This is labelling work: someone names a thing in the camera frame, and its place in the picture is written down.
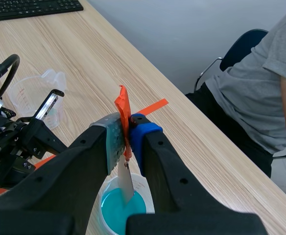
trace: chair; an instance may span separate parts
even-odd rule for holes
[[[227,54],[222,58],[216,58],[208,67],[199,75],[196,80],[194,90],[197,88],[197,84],[203,74],[218,60],[221,60],[219,68],[221,71],[225,71],[227,68],[232,67],[236,63],[240,62],[245,56],[251,53],[251,48],[255,47],[261,42],[268,31],[262,29],[252,29],[244,33],[239,39],[232,45]],[[286,155],[273,157],[276,159],[285,159]]]

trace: black pants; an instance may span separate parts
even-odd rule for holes
[[[255,143],[236,121],[225,114],[205,83],[186,96],[268,177],[271,176],[272,154]]]

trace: plastic cup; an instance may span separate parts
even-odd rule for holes
[[[49,69],[41,76],[28,77],[17,82],[8,91],[8,96],[21,117],[31,117],[52,89],[64,92],[66,88],[65,74]],[[49,129],[53,129],[60,124],[63,116],[63,97],[58,97],[57,102],[45,117],[44,123]]]
[[[134,191],[138,192],[145,202],[146,213],[155,213],[151,191],[149,189],[146,178],[136,173],[131,173],[131,178],[132,178]],[[103,231],[105,231],[106,234],[109,234],[109,235],[118,235],[118,234],[115,233],[113,230],[111,230],[106,224],[105,219],[102,214],[101,202],[102,202],[103,195],[105,195],[107,192],[110,192],[116,188],[119,188],[117,176],[110,179],[109,181],[105,181],[103,183],[102,188],[98,192],[99,194],[99,222],[101,224]]]

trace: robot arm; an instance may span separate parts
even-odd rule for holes
[[[257,215],[217,202],[161,128],[141,115],[132,116],[131,123],[131,146],[149,183],[155,214],[128,218],[127,235],[267,234]],[[0,196],[0,234],[84,234],[97,193],[124,148],[121,135],[118,115],[101,119]]]

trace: black keyboard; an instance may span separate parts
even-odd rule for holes
[[[0,21],[82,10],[78,0],[0,0]]]

